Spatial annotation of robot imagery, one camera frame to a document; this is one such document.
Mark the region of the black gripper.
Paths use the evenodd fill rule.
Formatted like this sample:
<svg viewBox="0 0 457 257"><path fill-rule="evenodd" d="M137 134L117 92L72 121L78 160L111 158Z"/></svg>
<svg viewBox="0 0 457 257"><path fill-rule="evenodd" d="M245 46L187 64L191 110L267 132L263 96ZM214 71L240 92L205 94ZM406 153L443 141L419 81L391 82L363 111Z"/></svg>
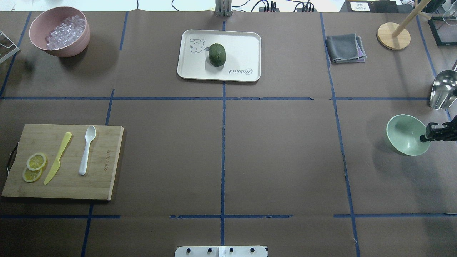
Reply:
<svg viewBox="0 0 457 257"><path fill-rule="evenodd" d="M420 136L421 142L431 141L456 141L457 140L457 116L452 121L439 125L438 123L428 123L424 135Z"/></svg>

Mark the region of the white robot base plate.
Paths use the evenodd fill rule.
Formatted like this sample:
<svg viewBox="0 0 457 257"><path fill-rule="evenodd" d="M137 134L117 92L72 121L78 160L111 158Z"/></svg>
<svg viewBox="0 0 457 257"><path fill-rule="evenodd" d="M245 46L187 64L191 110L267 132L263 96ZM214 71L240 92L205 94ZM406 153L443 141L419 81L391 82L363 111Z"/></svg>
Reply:
<svg viewBox="0 0 457 257"><path fill-rule="evenodd" d="M185 246L178 247L175 257L267 257L267 247L244 246Z"/></svg>

